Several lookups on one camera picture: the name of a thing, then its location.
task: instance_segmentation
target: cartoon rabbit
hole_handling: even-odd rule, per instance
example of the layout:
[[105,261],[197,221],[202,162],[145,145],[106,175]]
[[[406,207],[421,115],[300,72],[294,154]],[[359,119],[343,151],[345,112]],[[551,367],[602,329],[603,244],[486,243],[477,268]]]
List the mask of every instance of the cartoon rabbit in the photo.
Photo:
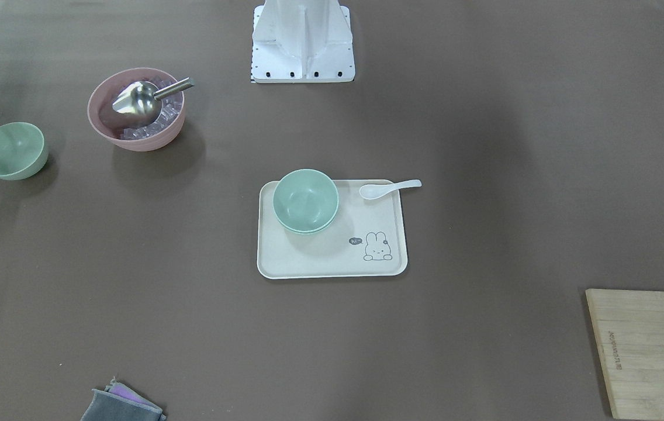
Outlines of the cartoon rabbit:
[[383,232],[369,232],[366,235],[366,255],[364,260],[392,260],[392,248]]

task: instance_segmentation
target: folded towel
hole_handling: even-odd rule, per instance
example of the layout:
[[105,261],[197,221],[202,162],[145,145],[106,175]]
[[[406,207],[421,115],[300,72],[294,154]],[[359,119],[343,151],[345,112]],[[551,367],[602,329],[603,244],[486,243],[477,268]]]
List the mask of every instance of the folded towel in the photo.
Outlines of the folded towel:
[[80,421],[166,421],[158,405],[116,379],[104,390],[92,391],[94,399]]

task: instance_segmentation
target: metal ice scoop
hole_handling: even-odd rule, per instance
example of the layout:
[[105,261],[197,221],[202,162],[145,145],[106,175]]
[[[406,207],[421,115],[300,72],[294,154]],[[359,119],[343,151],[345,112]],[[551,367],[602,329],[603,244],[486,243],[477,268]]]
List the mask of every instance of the metal ice scoop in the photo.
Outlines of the metal ice scoop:
[[184,80],[158,89],[150,82],[134,82],[124,88],[111,106],[104,104],[99,118],[111,130],[137,129],[155,122],[161,114],[161,99],[194,86],[194,80]]

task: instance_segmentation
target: green bowl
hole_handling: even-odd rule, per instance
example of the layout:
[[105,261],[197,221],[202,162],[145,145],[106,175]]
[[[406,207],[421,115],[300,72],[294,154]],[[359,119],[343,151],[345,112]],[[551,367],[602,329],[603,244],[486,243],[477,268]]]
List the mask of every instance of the green bowl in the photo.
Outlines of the green bowl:
[[49,147],[44,135],[31,123],[7,123],[0,126],[0,178],[22,180],[37,173],[46,164]]
[[284,176],[272,197],[278,221],[299,234],[319,232],[329,226],[339,205],[337,186],[316,170],[296,170]]

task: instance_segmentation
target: purple cloth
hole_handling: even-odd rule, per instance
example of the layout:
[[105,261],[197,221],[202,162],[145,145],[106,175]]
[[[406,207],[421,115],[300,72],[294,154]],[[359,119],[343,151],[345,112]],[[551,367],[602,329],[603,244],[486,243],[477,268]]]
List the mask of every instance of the purple cloth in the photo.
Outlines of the purple cloth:
[[137,392],[125,386],[124,383],[119,383],[116,379],[113,379],[104,390],[110,394],[121,396],[124,399],[129,399],[130,401],[157,408],[152,402],[138,395]]

